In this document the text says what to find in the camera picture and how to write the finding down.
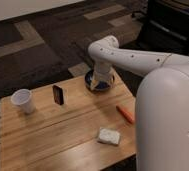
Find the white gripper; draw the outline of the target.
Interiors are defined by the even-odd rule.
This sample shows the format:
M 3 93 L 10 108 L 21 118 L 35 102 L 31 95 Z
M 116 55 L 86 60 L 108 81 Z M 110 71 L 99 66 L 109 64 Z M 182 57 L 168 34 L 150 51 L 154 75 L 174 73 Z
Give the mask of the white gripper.
M 94 91 L 99 82 L 105 82 L 108 87 L 112 86 L 113 73 L 111 71 L 112 65 L 105 62 L 96 62 L 94 66 L 93 79 L 91 81 L 90 89 Z

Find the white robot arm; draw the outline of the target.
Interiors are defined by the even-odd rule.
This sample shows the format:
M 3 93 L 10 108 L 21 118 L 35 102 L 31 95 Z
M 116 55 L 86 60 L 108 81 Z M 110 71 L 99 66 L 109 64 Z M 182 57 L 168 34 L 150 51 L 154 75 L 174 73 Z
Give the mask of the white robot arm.
M 111 82 L 111 68 L 143 78 L 135 101 L 137 171 L 189 171 L 189 56 L 121 49 L 110 35 L 92 42 L 93 80 Z

